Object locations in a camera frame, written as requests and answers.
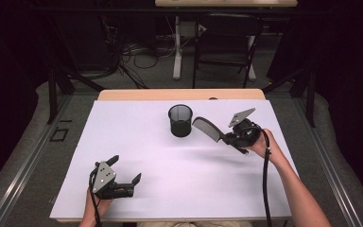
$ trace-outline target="table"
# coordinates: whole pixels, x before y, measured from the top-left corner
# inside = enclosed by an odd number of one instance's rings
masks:
[[[297,0],[155,0],[157,7],[216,7],[216,8],[285,8],[296,7]],[[182,69],[182,50],[180,41],[180,17],[176,16],[175,37],[176,37],[176,54],[175,66],[173,68],[173,79],[181,78]],[[249,79],[256,80],[255,72],[251,66]]]
[[[103,220],[265,219],[263,159],[215,143],[194,127],[187,137],[173,136],[167,111],[179,103],[224,132],[230,130],[233,114],[255,107],[250,120],[272,129],[293,164],[276,116],[259,89],[105,90],[91,110],[50,217],[79,221],[94,163],[117,154],[120,160],[112,169],[118,183],[128,183],[140,172],[142,178],[134,197],[114,202]],[[273,165],[268,168],[268,198],[273,218],[291,216]]]

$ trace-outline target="white paper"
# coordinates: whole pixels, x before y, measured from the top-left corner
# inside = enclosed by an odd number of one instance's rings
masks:
[[[119,155],[112,166],[118,183],[139,173],[133,198],[112,203],[105,218],[211,219],[264,218],[264,159],[216,143],[192,127],[183,138],[170,132],[168,110],[185,104],[224,133],[233,114],[255,108],[248,119],[271,129],[293,165],[274,111],[267,100],[96,101],[78,142],[51,218],[81,219],[88,180],[95,162]],[[275,167],[268,166],[268,201],[273,217],[290,217]]]

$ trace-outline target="black curtain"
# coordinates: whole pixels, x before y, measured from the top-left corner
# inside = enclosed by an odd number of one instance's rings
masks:
[[[322,53],[316,91],[328,100],[337,144],[363,184],[363,1],[302,0],[301,9],[332,10],[334,15],[293,18],[268,77],[282,79]],[[328,42],[319,47],[324,32]]]
[[[16,147],[47,81],[43,45],[16,1],[0,1],[0,170]]]

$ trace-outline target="gray mat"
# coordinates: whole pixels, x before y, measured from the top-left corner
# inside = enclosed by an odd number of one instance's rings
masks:
[[[59,223],[50,219],[51,202],[61,189],[67,168],[81,136],[88,114],[96,96],[73,96],[57,125],[57,133],[45,147],[23,193],[14,205],[6,221],[6,226],[78,226],[77,223]],[[303,182],[319,201],[333,226],[347,226],[340,212],[333,191],[321,169],[314,142],[300,118],[300,112],[290,98],[270,97],[278,121],[284,132],[292,158]],[[274,221],[274,226],[283,226],[283,221]],[[254,226],[266,226],[264,221]],[[118,226],[108,223],[104,226]],[[286,226],[293,226],[289,221]]]

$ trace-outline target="table leg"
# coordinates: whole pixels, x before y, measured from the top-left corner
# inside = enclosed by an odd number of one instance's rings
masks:
[[[250,36],[250,40],[249,40],[250,47],[252,46],[253,43],[254,43],[254,38],[252,36]],[[256,81],[256,76],[255,76],[255,72],[254,72],[254,68],[252,67],[252,64],[251,64],[251,68],[249,71],[249,79],[250,79],[250,81]]]
[[[179,16],[176,16],[175,23],[175,48],[176,48],[176,56],[175,56],[175,66],[173,69],[173,79],[181,78],[181,70],[182,70],[182,50],[181,50],[181,22]]]

